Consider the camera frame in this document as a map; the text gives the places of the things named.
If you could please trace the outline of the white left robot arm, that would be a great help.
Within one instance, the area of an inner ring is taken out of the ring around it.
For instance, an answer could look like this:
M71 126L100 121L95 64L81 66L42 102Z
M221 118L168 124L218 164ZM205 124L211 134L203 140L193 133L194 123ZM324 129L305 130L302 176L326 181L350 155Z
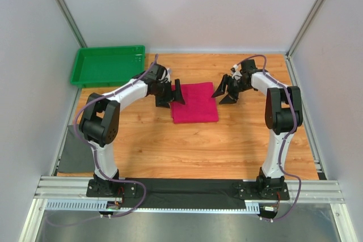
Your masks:
M92 93L78 117L82 140L91 148L95 163L88 182L88 197L120 197L125 182L119 179L113 142L119 132L120 113L137 100L155 97L156 107L169 108L173 102L185 104L179 79L171 80L169 70L153 63L125 85L102 95Z

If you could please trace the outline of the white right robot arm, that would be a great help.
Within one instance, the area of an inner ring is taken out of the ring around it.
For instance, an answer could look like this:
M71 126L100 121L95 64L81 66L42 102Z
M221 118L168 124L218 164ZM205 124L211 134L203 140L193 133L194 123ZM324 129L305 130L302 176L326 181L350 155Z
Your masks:
M251 56L235 64L231 73L222 77L212 96L223 96L220 104L235 104L244 91L255 90L265 95L267 157L256 180L239 182L237 190L242 199L288 199L285 161L294 133L303 123L301 90L281 83L264 67L258 69L254 59Z

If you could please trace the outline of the magenta t shirt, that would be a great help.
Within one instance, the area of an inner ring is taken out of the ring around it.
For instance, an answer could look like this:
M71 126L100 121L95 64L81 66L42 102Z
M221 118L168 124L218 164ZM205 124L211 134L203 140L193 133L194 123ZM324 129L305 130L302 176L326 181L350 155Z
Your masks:
M218 122L219 115L212 82L182 84L185 104L172 103L171 117L175 124Z

